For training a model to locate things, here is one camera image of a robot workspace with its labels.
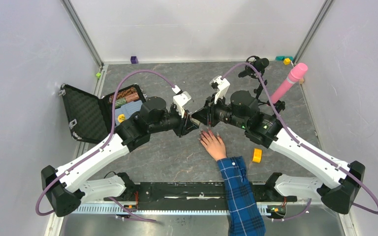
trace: pink toy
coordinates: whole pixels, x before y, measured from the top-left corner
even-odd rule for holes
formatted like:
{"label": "pink toy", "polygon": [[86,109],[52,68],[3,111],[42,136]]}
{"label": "pink toy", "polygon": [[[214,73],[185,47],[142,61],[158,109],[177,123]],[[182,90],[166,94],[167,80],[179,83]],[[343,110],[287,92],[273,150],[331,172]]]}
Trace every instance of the pink toy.
{"label": "pink toy", "polygon": [[290,87],[292,87],[292,85],[304,77],[307,71],[308,67],[304,63],[299,63],[292,68],[283,83],[270,97],[270,101],[276,103],[290,89]]}

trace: yellow block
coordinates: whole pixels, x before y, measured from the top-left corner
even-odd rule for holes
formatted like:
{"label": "yellow block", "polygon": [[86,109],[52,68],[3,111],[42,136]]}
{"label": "yellow block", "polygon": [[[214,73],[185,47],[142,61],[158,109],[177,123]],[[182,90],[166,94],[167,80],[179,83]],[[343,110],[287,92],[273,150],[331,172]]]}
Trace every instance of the yellow block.
{"label": "yellow block", "polygon": [[253,162],[260,163],[261,161],[261,149],[255,148],[253,154]]}
{"label": "yellow block", "polygon": [[285,59],[283,60],[283,63],[284,63],[285,65],[289,65],[289,64],[290,64],[290,59],[289,59],[289,58],[285,58]]}

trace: blue plaid sleeve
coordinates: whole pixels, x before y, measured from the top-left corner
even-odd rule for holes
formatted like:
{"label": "blue plaid sleeve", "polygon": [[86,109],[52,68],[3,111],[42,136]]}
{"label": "blue plaid sleeve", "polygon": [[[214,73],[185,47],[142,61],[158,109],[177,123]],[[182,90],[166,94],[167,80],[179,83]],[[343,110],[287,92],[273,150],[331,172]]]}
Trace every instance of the blue plaid sleeve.
{"label": "blue plaid sleeve", "polygon": [[243,158],[221,159],[218,167],[224,179],[231,218],[228,235],[263,236],[266,229],[247,179]]}

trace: person's arm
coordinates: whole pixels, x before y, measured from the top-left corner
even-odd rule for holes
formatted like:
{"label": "person's arm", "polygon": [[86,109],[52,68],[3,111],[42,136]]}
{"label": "person's arm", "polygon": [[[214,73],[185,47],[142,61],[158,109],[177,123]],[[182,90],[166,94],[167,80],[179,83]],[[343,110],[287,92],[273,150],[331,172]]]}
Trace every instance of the person's arm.
{"label": "person's arm", "polygon": [[257,209],[244,160],[226,157],[225,145],[219,135],[203,132],[200,139],[208,153],[217,161],[225,183],[231,223],[230,236],[263,236],[266,232],[263,218]]}

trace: person's hand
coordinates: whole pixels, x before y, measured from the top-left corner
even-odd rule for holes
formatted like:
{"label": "person's hand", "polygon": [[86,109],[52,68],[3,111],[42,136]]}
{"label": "person's hand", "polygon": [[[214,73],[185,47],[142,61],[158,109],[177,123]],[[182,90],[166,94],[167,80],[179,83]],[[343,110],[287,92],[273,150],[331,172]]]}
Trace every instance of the person's hand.
{"label": "person's hand", "polygon": [[208,132],[202,131],[200,133],[201,144],[205,147],[206,151],[212,156],[216,161],[226,158],[225,144],[221,139],[221,136],[217,133],[217,136],[212,133],[211,130]]}

